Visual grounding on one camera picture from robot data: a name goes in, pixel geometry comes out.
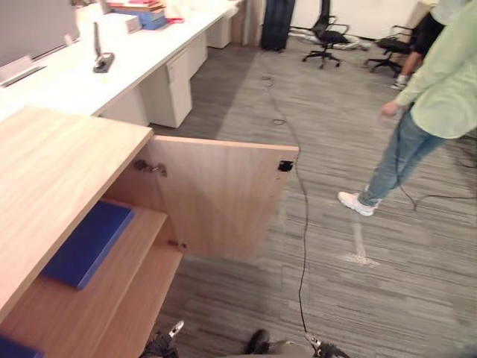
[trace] cable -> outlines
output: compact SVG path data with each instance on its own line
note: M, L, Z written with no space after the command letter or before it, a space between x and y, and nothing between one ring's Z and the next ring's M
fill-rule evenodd
M423 197L414 200L405 190L404 187L402 186L401 182L401 177L399 173L399 156L400 156L400 146L401 146L401 124L403 120L403 116L399 119L399 122L397 123L397 128L396 128L396 153L395 153L395 171L396 171L396 182L398 187L401 189L401 191L405 194L405 196L408 197L409 201L412 204L412 210L417 211L417 208L419 207L419 204L421 201L427 198L443 198L443 199L460 199L460 200L470 200L470 199L477 199L477 196L448 196L448 195L424 195Z
M262 81L268 81L268 83L265 85L265 91L268 94L268 97L270 99L270 103L272 107L275 109L275 111L279 114L281 118L279 119L273 119L272 123L274 125L286 125L288 129L290 130L291 135L293 136L293 139L295 143L297 144L298 147L298 155L297 155L297 162L295 163L295 172L297 173L297 179L298 183L300 185L300 190L303 193L304 201L305 201L305 224L303 226L303 269L301 272L301 278L300 278L300 288L298 289L298 301L300 302L300 317L301 321L303 324L303 329L305 330L305 333L308 333L308 329L306 327L306 322L305 322L305 316L303 313L303 301L301 298L301 292L303 290L303 280L305 278L305 273L306 273L306 262L307 262L307 257L306 257L306 235L308 233L308 227L309 227L309 198L308 198L308 193L306 191L305 183L303 182L303 179L300 176L300 169L299 169L299 164L300 164L300 155L302 153L302 146L300 143L300 139L298 138L297 132L294 128L294 126L290 123L288 120L287 116L285 115L284 112L281 111L277 104L277 100L274 97L274 94L271 92L271 88L275 84L275 78L274 74L270 72L267 68L267 66L262 62L262 54L263 52L259 55L259 62L260 66L265 70L266 74L262 76Z
M467 149L464 148L459 148L461 150L461 155L455 159L455 161L458 163L458 165L463 166L464 168L469 168L469 169L476 169L477 168L477 156ZM473 162L476 162L475 164L466 164L462 161L462 157L466 155L470 159L473 160Z

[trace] white wall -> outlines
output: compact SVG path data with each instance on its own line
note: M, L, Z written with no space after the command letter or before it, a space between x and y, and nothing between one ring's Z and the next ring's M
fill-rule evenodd
M332 0L331 14L351 26L349 34L378 39L392 25L405 25L418 0ZM296 0L292 26L310 28L320 14L321 0Z

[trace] white drawer unit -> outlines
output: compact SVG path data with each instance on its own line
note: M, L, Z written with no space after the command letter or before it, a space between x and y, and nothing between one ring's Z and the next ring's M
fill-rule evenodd
M178 128L192 109L189 57L182 50L139 84L150 123Z
M134 87L119 96L101 113L100 117L132 123L133 125L149 125L138 87Z
M189 78L191 78L207 60L207 37L204 32L187 45L187 55L189 58Z
M224 48L230 43L230 18L224 16L207 29L207 45Z

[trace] door latch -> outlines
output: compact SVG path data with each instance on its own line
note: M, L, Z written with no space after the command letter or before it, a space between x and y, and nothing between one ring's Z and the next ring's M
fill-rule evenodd
M281 172L290 172L293 169L293 162L290 160L281 160L278 165L278 170Z

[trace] shoe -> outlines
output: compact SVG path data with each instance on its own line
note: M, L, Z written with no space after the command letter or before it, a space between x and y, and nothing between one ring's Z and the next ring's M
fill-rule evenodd
M372 216L374 214L374 210L378 208L378 205L374 207L369 207L367 205L361 204L358 200L359 194L350 194L348 192L339 192L338 193L338 200L345 206L349 207L350 209L355 210L357 213L363 216Z
M270 348L270 333L266 330L257 330L244 350L244 354L267 354Z
M407 86L408 84L404 84L403 82L394 82L394 84L391 86L391 88L393 90L398 90L398 91L402 91L403 89L405 89L405 87Z

